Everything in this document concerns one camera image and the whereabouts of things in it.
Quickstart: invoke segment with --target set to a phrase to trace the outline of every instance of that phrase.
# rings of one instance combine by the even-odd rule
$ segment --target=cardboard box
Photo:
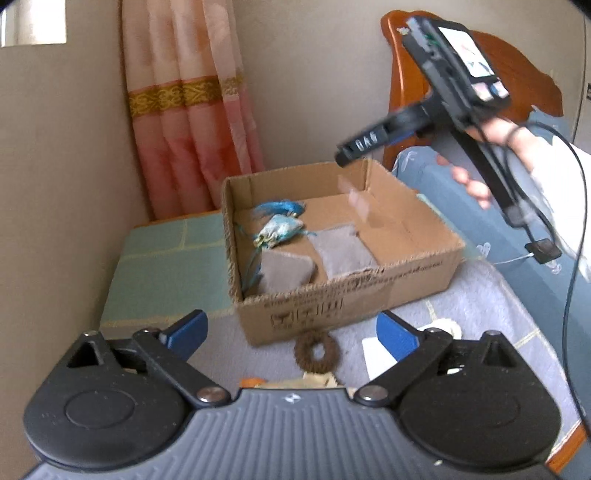
[[[370,205],[363,221],[339,191],[339,176]],[[358,236],[379,267],[328,280],[308,238],[299,235],[276,248],[309,255],[317,272],[309,285],[273,295],[243,297],[241,275],[252,255],[252,240],[267,219],[251,209],[270,200],[301,200],[305,228],[317,231],[354,222]],[[282,168],[223,185],[222,214],[230,297],[251,345],[288,340],[309,329],[331,329],[369,318],[381,310],[445,290],[462,259],[464,243],[415,193],[379,163],[362,160],[342,169],[335,163]]]

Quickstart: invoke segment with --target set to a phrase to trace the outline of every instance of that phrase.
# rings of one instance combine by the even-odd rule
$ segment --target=screen
[[[439,27],[439,30],[460,56],[470,75],[476,78],[494,75],[491,66],[467,32],[443,27]]]

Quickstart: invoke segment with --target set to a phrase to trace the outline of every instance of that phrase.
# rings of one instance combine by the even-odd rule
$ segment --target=gray ribbed surface
[[[244,390],[232,405],[198,411],[168,449],[137,466],[83,474],[40,465],[30,480],[548,480],[458,472],[407,440],[385,409],[352,403],[344,390]]]

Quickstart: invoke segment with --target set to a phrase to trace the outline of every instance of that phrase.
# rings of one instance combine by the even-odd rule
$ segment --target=gray pouch
[[[317,231],[308,239],[322,258],[328,278],[378,266],[352,223]]]
[[[261,252],[261,281],[258,293],[281,293],[310,282],[316,264],[305,255],[269,249]]]

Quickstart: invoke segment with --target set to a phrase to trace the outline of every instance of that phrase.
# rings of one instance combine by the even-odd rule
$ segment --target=pillow
[[[549,127],[552,127],[555,130],[557,130],[558,133],[560,133],[564,137],[570,138],[570,127],[569,122],[566,118],[564,118],[563,116],[552,116],[547,113],[544,113],[535,105],[532,105],[532,108],[534,110],[530,113],[529,117],[527,118],[528,122],[540,122],[544,125],[548,125]],[[548,132],[547,130],[544,130],[540,127],[529,127],[529,129],[534,135],[542,137],[550,145],[552,144],[552,137],[554,135],[551,132]]]

